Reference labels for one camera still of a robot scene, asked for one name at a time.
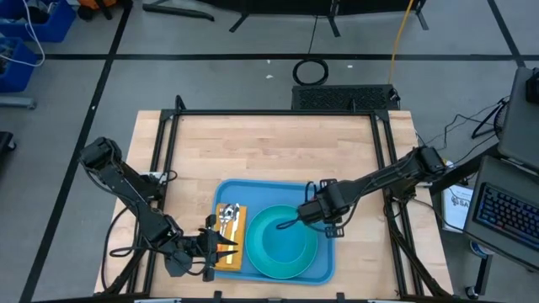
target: wooden table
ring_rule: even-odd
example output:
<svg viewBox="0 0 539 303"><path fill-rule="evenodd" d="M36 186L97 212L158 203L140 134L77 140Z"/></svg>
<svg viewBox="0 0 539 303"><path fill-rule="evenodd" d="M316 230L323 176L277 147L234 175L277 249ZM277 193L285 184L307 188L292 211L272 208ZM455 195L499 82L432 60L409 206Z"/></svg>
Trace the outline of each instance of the wooden table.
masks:
<svg viewBox="0 0 539 303"><path fill-rule="evenodd" d="M417 145L411 114L390 112L398 157ZM127 157L138 172L149 170L157 133L159 112L141 111L136 119ZM379 123L385 163L387 145ZM163 165L166 140L161 152ZM306 182L322 178L356 179L377 170L371 123L363 116L200 116L180 117L172 169L178 179L168 186L164 212L171 215L187 235L198 234L211 213L217 185L228 178L248 178ZM430 202L426 189L418 198ZM382 214L382 192L363 197L354 218L346 226L346 237L336 240L336 270L324 285L271 284L234 279L202 282L201 277L171 278L157 256L152 282L154 297L212 297L221 290L227 298L333 299L344 292L347 299L397 298L390 236ZM116 202L115 214L124 205ZM440 233L433 211L417 203L408 204L408 213L419 259L450 293L451 281ZM134 217L123 215L109 240L109 249L128 247ZM414 287L404 254L408 292ZM141 290L146 258L141 263L137 289ZM108 258L106 277L111 283L128 258ZM101 283L96 291L102 290Z"/></svg>

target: teal bowl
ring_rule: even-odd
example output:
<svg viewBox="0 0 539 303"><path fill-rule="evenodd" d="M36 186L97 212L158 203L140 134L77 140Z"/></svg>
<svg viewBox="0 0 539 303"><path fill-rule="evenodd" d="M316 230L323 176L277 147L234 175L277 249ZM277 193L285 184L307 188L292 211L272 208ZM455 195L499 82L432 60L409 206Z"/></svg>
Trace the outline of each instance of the teal bowl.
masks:
<svg viewBox="0 0 539 303"><path fill-rule="evenodd" d="M277 225L297 217L296 208L271 206L260 211L247 229L245 247L253 266L273 279L290 279L303 273L317 255L318 234L302 222L278 230Z"/></svg>

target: gray floor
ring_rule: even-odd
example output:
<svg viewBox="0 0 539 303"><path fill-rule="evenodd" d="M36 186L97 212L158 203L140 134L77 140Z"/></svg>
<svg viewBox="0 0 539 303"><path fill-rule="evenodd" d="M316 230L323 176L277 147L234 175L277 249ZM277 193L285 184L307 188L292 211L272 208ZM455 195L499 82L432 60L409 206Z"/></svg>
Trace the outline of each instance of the gray floor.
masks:
<svg viewBox="0 0 539 303"><path fill-rule="evenodd" d="M214 14L216 22L144 13L137 2L118 53L308 50L313 17L252 16L230 34L228 28L237 13L179 3ZM538 55L536 0L498 1L498 5L520 53ZM45 44L45 52L106 54L120 16L117 10L111 21L103 17L90 23L76 20L66 40ZM341 38L334 38L327 20L319 19L312 52L389 54L402 16L383 13L338 18ZM400 53L510 55L486 0L429 0L424 16L430 30L423 31L412 16ZM287 60L114 61L88 141L108 136L127 151L136 112L169 108L178 93L190 109L289 109L295 64ZM385 83L390 66L389 61L328 64L327 84ZM19 300L103 65L103 61L49 60L36 69L28 89L20 94L35 97L38 108L0 109L0 130L12 131L19 144L3 164L0 181L0 296L4 302ZM539 66L539 62L526 65ZM306 81L321 74L316 66L304 67L300 76ZM474 114L508 95L515 69L513 61L398 61L394 85L403 98L403 109L412 111L417 131L427 141L440 134L456 113ZM478 143L469 138L474 127L467 123L451 132L441 155L449 159L464 156ZM433 142L436 147L442 143L440 139ZM77 171L34 300L92 294L113 202ZM454 292L463 295L463 287L475 280L479 260L468 251L466 238L446 231L441 235ZM538 301L538 282L538 274L496 258L484 299Z"/></svg>

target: keyboard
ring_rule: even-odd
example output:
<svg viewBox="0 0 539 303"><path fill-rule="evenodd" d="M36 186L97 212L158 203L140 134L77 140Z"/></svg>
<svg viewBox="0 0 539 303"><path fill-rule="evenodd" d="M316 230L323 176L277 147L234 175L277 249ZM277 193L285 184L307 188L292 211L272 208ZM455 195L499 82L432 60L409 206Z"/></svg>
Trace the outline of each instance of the keyboard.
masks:
<svg viewBox="0 0 539 303"><path fill-rule="evenodd" d="M539 207L483 183L475 221L539 250Z"/></svg>

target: cutlery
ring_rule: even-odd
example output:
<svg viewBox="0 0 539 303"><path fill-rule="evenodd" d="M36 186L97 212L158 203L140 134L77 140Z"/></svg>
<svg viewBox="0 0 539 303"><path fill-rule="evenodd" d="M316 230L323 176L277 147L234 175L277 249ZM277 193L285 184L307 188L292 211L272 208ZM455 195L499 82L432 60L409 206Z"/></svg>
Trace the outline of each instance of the cutlery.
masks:
<svg viewBox="0 0 539 303"><path fill-rule="evenodd" d="M219 233L221 234L221 236L225 236L225 232L227 232L228 222L233 219L233 215L234 205L227 204L225 205L225 207L219 209L219 221L221 222Z"/></svg>
<svg viewBox="0 0 539 303"><path fill-rule="evenodd" d="M232 223L232 234L230 235L230 241L232 242L234 242L234 237L236 236L236 231L237 231L237 225L239 223L239 216L240 216L239 210L240 210L239 204L236 203L236 205L234 205L234 212L233 212L234 222ZM231 251L233 249L234 247L232 245L228 246L228 251ZM231 254L227 256L227 264L232 264Z"/></svg>

